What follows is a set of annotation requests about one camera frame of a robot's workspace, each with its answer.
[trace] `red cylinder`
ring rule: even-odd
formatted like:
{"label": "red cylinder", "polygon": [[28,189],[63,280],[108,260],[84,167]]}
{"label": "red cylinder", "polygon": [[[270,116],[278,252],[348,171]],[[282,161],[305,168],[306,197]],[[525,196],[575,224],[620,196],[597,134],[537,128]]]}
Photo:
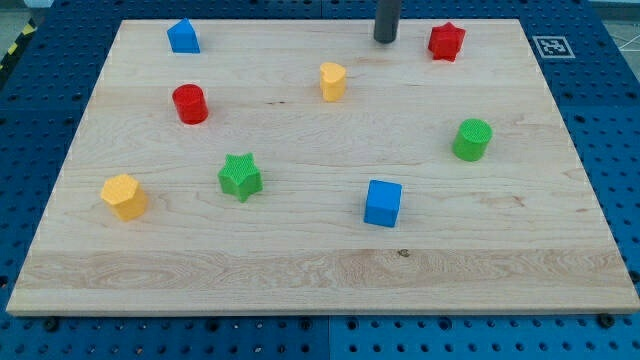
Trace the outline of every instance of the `red cylinder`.
{"label": "red cylinder", "polygon": [[198,85],[182,85],[173,91],[172,97],[178,116],[183,123],[195,125],[209,116],[204,93]]}

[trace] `wood grain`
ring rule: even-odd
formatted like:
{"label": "wood grain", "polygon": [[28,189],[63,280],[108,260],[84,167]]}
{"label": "wood grain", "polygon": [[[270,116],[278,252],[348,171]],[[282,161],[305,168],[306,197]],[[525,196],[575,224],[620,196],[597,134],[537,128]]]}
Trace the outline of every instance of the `wood grain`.
{"label": "wood grain", "polygon": [[[202,54],[170,52],[172,21],[124,21],[49,200],[14,315],[549,314],[640,308],[522,29],[460,20],[456,63],[432,61],[438,20],[193,21]],[[319,65],[348,71],[322,101]],[[196,81],[210,118],[177,119]],[[486,156],[457,126],[493,127]],[[226,153],[252,151],[264,191],[224,195]],[[122,223],[104,180],[140,180]],[[370,179],[403,184],[398,223],[365,224]],[[409,256],[401,256],[406,249]]]}

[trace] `blue perforated panel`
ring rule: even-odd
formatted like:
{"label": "blue perforated panel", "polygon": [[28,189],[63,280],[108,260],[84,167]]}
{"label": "blue perforated panel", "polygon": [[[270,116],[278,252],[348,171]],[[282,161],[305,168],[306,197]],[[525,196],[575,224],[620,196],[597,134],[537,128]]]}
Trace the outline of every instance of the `blue perforated panel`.
{"label": "blue perforated panel", "polygon": [[[6,305],[122,19],[373,18],[375,0],[56,1],[0,93],[0,304]],[[640,274],[640,86],[581,0],[404,0],[405,18],[519,18],[632,277]],[[15,319],[0,359],[640,358],[640,317]]]}

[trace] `red star-shaped block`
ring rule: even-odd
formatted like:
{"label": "red star-shaped block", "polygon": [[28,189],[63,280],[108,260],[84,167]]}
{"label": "red star-shaped block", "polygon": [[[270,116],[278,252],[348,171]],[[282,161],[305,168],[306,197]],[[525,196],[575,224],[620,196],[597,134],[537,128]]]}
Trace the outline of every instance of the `red star-shaped block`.
{"label": "red star-shaped block", "polygon": [[457,28],[450,22],[431,28],[429,50],[433,53],[433,60],[455,61],[465,33],[465,29]]}

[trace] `yellow and black striped tape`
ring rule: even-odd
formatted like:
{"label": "yellow and black striped tape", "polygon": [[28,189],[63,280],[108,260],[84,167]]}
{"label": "yellow and black striped tape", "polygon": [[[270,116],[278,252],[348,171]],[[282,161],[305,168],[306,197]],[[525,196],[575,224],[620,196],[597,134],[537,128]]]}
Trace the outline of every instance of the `yellow and black striped tape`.
{"label": "yellow and black striped tape", "polygon": [[7,49],[7,53],[2,58],[2,61],[0,61],[0,90],[2,90],[7,80],[9,80],[9,76],[18,64],[18,60],[22,57],[24,50],[35,35],[36,30],[35,22],[33,19],[30,19],[20,32],[20,35],[18,35],[18,38],[16,38],[16,41]]}

